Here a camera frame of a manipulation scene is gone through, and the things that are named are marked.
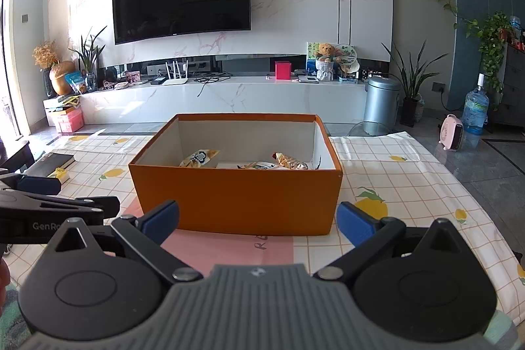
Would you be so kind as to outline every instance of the hand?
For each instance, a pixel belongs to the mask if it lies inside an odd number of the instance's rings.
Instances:
[[[6,262],[0,261],[0,316],[2,316],[2,307],[5,303],[5,288],[11,283],[11,274]]]

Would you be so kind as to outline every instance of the storage box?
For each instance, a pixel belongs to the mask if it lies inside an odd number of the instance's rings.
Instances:
[[[80,107],[54,113],[53,121],[59,133],[74,133],[84,126]]]
[[[220,150],[218,166],[177,166],[199,149]],[[314,169],[237,168],[274,152]],[[343,177],[321,119],[293,114],[177,115],[129,168],[145,213],[174,199],[180,229],[262,236],[328,234]]]
[[[275,79],[290,80],[292,63],[290,61],[275,61]]]

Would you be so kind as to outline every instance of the trash can lid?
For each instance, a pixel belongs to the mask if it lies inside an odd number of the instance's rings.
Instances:
[[[383,90],[399,91],[401,89],[401,82],[390,77],[372,76],[368,79],[368,84]]]

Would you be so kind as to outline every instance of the dark gray cabinet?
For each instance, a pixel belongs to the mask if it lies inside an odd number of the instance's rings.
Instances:
[[[489,112],[490,122],[525,127],[525,53],[507,46],[501,66],[503,96],[495,112]]]

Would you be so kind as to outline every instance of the gray ribbed surface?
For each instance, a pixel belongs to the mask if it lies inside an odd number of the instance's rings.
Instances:
[[[258,277],[253,272],[263,269]],[[172,287],[162,306],[132,331],[67,343],[35,335],[22,350],[493,349],[481,336],[414,343],[380,330],[340,283],[311,278],[302,265],[215,266],[200,282]]]

